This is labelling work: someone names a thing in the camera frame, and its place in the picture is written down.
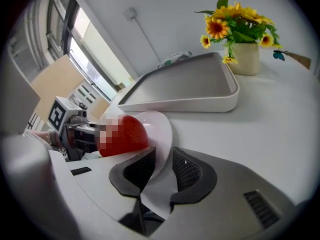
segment white tray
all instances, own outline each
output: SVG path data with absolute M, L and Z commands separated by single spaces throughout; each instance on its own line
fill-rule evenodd
M 227 112 L 239 85 L 218 52 L 194 56 L 143 75 L 120 100 L 122 111 Z

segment flower vase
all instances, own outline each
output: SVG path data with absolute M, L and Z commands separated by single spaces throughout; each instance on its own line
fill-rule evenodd
M 259 48 L 257 43 L 233 44 L 233 56 L 237 63 L 230 62 L 228 66 L 234 74 L 254 76 L 260 71 Z

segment red object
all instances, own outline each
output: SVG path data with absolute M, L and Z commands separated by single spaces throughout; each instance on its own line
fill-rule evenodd
M 110 157 L 148 147 L 148 135 L 143 124 L 131 115 L 119 115 L 107 120 L 100 131 L 97 148 L 103 157 Z

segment vent grille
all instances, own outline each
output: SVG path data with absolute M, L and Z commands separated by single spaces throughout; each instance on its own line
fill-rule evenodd
M 194 185 L 201 176 L 199 167 L 176 151 L 173 151 L 172 169 L 176 177 L 178 192 Z
M 247 192 L 243 195 L 265 229 L 280 219 L 258 191 Z

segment sunflower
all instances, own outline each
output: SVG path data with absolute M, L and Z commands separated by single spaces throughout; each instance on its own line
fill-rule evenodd
M 267 33 L 262 35 L 259 45 L 262 45 L 263 47 L 270 47 L 273 44 L 274 44 L 274 38 L 271 35 Z
M 222 21 L 221 19 L 207 19 L 206 23 L 206 32 L 211 35 L 212 38 L 215 39 L 223 39 L 225 36 L 228 35 L 228 30 L 230 29 L 227 26 L 227 22 Z
M 227 16 L 234 17 L 241 13 L 241 9 L 238 7 L 235 8 L 232 5 L 228 5 L 226 8 L 225 6 L 221 6 L 220 9 L 216 9 L 215 13 L 212 15 L 215 19 L 225 19 Z
M 202 47 L 205 49 L 208 49 L 211 45 L 211 41 L 210 41 L 209 37 L 204 34 L 201 36 L 200 42 L 202 43 Z
M 237 2 L 237 1 L 234 1 L 234 8 L 235 8 L 236 10 L 241 10 L 241 9 L 242 9 L 242 8 L 241 8 L 241 3 Z
M 257 22 L 259 24 L 262 24 L 263 22 L 260 15 L 257 14 L 257 10 L 251 9 L 250 7 L 243 8 L 241 10 L 241 17 L 252 22 Z
M 273 22 L 271 19 L 269 19 L 269 18 L 267 18 L 267 17 L 265 17 L 265 16 L 263 16 L 263 15 L 260 16 L 260 19 L 262 20 L 262 24 L 265 24 L 265 25 L 268 25 L 268 24 L 275 25 L 274 22 Z
M 206 20 L 210 20 L 210 19 L 212 19 L 213 18 L 213 16 L 211 15 L 211 16 L 208 16 L 208 15 L 204 15 L 204 20 L 206 21 Z
M 238 61 L 234 57 L 229 57 L 227 55 L 223 56 L 223 60 L 222 60 L 223 64 L 227 64 L 231 62 L 238 64 Z

